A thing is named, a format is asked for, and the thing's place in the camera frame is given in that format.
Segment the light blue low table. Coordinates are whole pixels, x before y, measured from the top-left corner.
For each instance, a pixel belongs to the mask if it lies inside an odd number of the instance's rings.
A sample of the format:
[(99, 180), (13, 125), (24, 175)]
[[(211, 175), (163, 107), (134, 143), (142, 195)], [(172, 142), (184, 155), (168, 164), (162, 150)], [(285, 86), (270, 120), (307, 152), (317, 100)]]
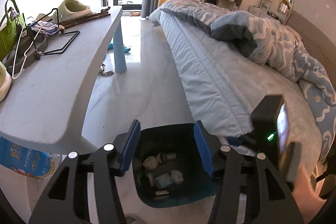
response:
[(41, 57), (13, 80), (1, 102), (1, 137), (56, 154), (95, 151), (82, 128), (110, 43), (116, 73), (126, 71), (121, 17), (122, 7), (113, 6), (106, 18), (80, 25), (80, 34), (64, 53)]

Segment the white sock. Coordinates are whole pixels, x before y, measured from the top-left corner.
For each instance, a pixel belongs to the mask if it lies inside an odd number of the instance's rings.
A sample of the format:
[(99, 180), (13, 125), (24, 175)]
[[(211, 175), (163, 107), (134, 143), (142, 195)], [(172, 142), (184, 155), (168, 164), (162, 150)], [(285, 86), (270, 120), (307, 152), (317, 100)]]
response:
[(170, 172), (170, 177), (173, 180), (173, 182), (177, 185), (183, 183), (183, 173), (180, 170), (172, 170)]
[(143, 162), (143, 166), (149, 171), (155, 170), (158, 166), (158, 160), (156, 157), (150, 156), (145, 159), (145, 161)]

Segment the green tote bag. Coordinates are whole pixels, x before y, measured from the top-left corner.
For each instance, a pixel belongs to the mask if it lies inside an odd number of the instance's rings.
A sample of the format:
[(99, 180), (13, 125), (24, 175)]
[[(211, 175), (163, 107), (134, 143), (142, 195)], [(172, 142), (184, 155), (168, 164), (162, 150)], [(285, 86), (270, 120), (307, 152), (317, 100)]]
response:
[(5, 2), (5, 14), (1, 19), (1, 60), (12, 51), (25, 25), (25, 16), (15, 0)]

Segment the white vanity desk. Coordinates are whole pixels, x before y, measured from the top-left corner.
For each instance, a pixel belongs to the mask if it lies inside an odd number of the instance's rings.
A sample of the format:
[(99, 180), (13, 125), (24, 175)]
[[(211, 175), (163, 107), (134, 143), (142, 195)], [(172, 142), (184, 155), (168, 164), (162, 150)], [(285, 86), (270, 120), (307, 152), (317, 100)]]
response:
[(276, 14), (276, 10), (273, 9), (274, 1), (275, 0), (262, 0), (259, 7), (251, 5), (248, 12), (260, 18), (272, 18), (280, 22), (282, 19)]

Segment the blue patterned fleece duvet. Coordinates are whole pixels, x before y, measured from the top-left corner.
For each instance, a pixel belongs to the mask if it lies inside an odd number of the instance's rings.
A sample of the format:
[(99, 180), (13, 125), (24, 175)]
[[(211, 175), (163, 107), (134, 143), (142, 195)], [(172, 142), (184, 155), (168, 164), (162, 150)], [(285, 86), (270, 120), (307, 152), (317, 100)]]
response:
[(164, 12), (213, 39), (231, 42), (244, 57), (297, 82), (322, 135), (320, 159), (326, 159), (335, 140), (335, 89), (324, 66), (309, 54), (300, 38), (275, 20), (196, 0), (164, 2), (150, 14), (152, 26), (160, 24)]

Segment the blue printed package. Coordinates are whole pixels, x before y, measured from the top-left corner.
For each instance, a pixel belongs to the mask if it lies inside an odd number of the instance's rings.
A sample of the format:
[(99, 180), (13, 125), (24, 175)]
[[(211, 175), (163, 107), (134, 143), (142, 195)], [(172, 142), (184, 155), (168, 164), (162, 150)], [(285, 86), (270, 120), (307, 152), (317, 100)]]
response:
[(3, 137), (0, 141), (1, 165), (27, 177), (46, 177), (55, 171), (50, 154), (22, 147)]

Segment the grey bed mattress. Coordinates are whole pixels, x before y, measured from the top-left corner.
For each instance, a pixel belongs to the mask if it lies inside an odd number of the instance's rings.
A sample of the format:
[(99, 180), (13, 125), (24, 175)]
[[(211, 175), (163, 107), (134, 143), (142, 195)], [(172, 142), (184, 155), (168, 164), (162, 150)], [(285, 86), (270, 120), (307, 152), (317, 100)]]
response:
[(313, 168), (322, 137), (296, 83), (168, 13), (159, 11), (151, 20), (165, 34), (193, 118), (209, 133), (222, 138), (252, 131), (254, 108), (265, 95), (280, 94), (288, 112), (289, 139), (302, 144), (301, 161)]

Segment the blue white plastic wrapper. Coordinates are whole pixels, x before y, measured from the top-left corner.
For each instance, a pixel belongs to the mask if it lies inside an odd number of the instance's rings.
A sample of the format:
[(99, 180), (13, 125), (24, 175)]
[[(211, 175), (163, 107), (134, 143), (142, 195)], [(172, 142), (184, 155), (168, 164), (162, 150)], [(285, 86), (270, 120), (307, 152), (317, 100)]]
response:
[(174, 183), (174, 180), (168, 173), (161, 174), (154, 178), (154, 182), (157, 188), (163, 189), (167, 188), (169, 185)]

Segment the grey headboard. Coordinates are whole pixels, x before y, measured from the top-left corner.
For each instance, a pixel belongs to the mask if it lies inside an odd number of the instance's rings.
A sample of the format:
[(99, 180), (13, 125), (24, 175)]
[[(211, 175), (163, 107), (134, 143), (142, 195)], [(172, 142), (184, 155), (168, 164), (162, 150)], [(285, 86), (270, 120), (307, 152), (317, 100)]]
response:
[(285, 25), (293, 28), (302, 37), (303, 45), (309, 54), (324, 66), (335, 88), (335, 45), (322, 31), (296, 11), (290, 12)]

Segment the dark wooden sticks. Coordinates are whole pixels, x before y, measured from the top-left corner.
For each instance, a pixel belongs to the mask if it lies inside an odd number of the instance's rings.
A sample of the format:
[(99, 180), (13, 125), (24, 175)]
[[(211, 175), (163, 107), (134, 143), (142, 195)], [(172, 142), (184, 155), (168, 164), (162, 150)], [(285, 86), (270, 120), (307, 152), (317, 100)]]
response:
[(109, 11), (110, 11), (109, 6), (103, 7), (100, 12), (92, 13), (92, 14), (83, 16), (81, 18), (68, 20), (68, 21), (62, 22), (61, 25), (64, 27), (65, 30), (67, 30), (71, 27), (78, 26), (80, 24), (90, 22), (92, 20), (101, 19), (101, 18), (110, 16)]

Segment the dark blue trash bin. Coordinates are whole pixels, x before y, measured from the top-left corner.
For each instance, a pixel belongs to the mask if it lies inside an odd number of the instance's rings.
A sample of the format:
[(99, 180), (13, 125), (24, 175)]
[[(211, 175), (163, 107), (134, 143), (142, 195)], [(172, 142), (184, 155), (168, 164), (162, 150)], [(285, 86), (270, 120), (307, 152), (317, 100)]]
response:
[[(159, 153), (175, 153), (176, 159), (147, 170), (143, 162)], [(140, 200), (154, 208), (181, 206), (213, 196), (218, 184), (204, 170), (194, 138), (194, 124), (171, 124), (142, 130), (132, 160), (135, 188)], [(154, 178), (172, 170), (183, 173), (183, 183), (156, 187)], [(156, 197), (155, 191), (167, 189), (169, 196)]]

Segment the round vanity mirror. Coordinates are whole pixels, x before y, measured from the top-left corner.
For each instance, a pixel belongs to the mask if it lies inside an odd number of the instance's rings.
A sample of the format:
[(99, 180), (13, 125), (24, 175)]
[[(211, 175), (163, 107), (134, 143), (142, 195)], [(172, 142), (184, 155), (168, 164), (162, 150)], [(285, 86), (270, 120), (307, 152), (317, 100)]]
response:
[(275, 0), (276, 11), (280, 14), (287, 14), (293, 8), (293, 0)]

